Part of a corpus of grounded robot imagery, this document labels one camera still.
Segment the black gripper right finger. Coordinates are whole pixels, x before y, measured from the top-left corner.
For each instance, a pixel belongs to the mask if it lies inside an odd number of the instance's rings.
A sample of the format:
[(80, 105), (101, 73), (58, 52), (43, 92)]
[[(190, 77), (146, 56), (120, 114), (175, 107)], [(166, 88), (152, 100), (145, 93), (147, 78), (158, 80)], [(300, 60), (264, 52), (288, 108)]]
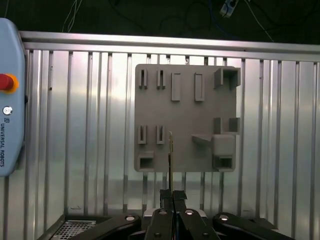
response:
[(291, 240), (292, 238), (257, 222), (240, 216), (220, 212), (212, 219), (186, 206), (184, 191), (173, 192), (173, 204), (177, 213), (177, 240)]

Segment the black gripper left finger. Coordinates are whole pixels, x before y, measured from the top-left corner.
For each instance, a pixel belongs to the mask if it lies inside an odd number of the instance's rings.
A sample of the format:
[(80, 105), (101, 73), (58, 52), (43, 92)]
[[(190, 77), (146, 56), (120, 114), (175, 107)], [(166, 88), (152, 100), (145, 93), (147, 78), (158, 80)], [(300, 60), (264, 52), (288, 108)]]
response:
[(72, 240), (171, 240), (173, 238), (173, 198), (169, 189), (160, 190), (160, 208), (151, 219), (119, 215), (71, 237)]

